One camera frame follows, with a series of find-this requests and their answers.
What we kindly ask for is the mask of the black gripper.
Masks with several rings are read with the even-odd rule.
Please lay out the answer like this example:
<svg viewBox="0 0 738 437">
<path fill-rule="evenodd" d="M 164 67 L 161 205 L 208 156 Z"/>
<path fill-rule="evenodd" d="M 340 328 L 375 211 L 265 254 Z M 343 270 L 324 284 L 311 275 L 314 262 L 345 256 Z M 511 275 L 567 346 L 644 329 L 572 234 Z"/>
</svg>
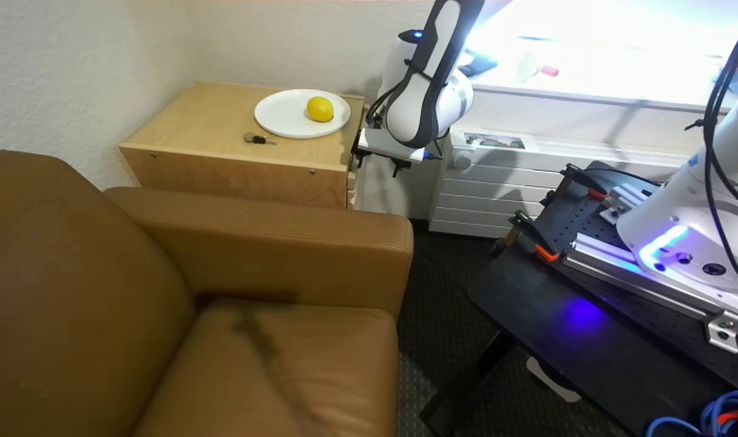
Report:
<svg viewBox="0 0 738 437">
<path fill-rule="evenodd" d="M 394 164 L 394 173 L 408 169 L 413 164 L 408 160 L 380 156 L 380 153 L 374 153 L 374 151 L 361 151 L 361 148 L 354 148 L 352 158 L 354 158 L 356 168 L 361 168 L 367 160 L 385 160 L 385 163 Z"/>
</svg>

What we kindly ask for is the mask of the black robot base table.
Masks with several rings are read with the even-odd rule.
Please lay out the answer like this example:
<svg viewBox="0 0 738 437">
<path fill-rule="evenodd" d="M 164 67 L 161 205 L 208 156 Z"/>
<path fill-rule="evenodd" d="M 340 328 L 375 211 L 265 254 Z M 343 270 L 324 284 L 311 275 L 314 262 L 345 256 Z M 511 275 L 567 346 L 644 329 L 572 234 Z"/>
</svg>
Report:
<svg viewBox="0 0 738 437">
<path fill-rule="evenodd" d="M 604 163 L 567 168 L 534 219 L 561 260 L 537 260 L 516 234 L 465 281 L 470 305 L 496 335 L 425 406 L 422 420 L 436 435 L 460 426 L 480 384 L 515 346 L 634 435 L 669 415 L 693 413 L 708 421 L 738 415 L 738 353 L 707 341 L 714 317 L 704 309 L 669 302 L 655 288 L 576 260 L 578 238 L 617 238 L 596 211 L 624 179 Z"/>
</svg>

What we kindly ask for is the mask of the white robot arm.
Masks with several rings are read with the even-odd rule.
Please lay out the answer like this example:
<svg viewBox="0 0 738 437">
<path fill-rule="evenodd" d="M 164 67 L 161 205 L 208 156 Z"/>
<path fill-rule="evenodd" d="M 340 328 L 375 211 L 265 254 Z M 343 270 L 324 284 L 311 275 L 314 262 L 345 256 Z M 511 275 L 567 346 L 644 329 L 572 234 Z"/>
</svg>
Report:
<svg viewBox="0 0 738 437">
<path fill-rule="evenodd" d="M 413 54 L 401 78 L 368 103 L 372 126 L 385 128 L 401 146 L 425 148 L 465 113 L 470 83 L 457 61 L 488 3 L 434 0 L 425 26 L 411 37 Z M 738 216 L 738 186 L 723 168 L 726 160 L 738 160 L 738 102 L 719 116 L 736 63 L 738 38 L 697 119 L 701 151 L 617 221 L 634 256 L 675 284 L 738 290 L 738 254 L 723 221 L 726 211 Z"/>
</svg>

